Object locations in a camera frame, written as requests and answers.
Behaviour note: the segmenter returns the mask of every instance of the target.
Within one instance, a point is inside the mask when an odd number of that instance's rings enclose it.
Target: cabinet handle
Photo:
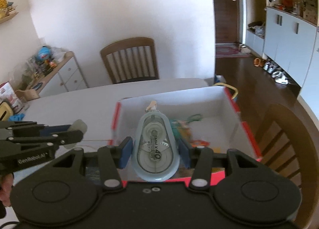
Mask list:
[[[298,34],[298,32],[299,32],[299,23],[296,23],[297,24],[297,26],[296,26],[296,34]]]

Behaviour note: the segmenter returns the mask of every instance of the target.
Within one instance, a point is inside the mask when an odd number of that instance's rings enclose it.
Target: blue globe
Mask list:
[[[49,59],[50,58],[50,49],[43,46],[39,52],[38,52],[38,55],[36,56],[36,59],[37,61],[39,62],[44,62],[45,60]]]

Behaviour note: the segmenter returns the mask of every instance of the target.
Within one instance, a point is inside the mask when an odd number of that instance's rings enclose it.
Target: screw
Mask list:
[[[152,191],[154,191],[154,192],[159,192],[159,191],[160,191],[160,188],[159,188],[159,187],[153,187],[153,188],[152,188]]]
[[[204,179],[195,179],[192,181],[192,185],[198,188],[202,188],[208,184],[207,180]]]
[[[104,185],[109,188],[116,188],[117,186],[119,186],[119,184],[120,182],[114,179],[104,181]]]
[[[150,189],[143,189],[142,191],[143,193],[146,193],[146,194],[150,194],[152,192],[152,190]]]

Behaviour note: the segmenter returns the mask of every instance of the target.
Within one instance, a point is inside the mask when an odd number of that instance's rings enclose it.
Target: cable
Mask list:
[[[0,229],[5,228],[7,225],[19,225],[19,224],[20,224],[20,222],[16,222],[16,221],[7,222],[7,223],[4,223],[3,225],[1,225]]]

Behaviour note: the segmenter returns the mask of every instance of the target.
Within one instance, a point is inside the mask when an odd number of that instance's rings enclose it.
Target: human hand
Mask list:
[[[13,175],[5,175],[0,181],[0,201],[5,207],[11,206],[10,193],[13,185]]]

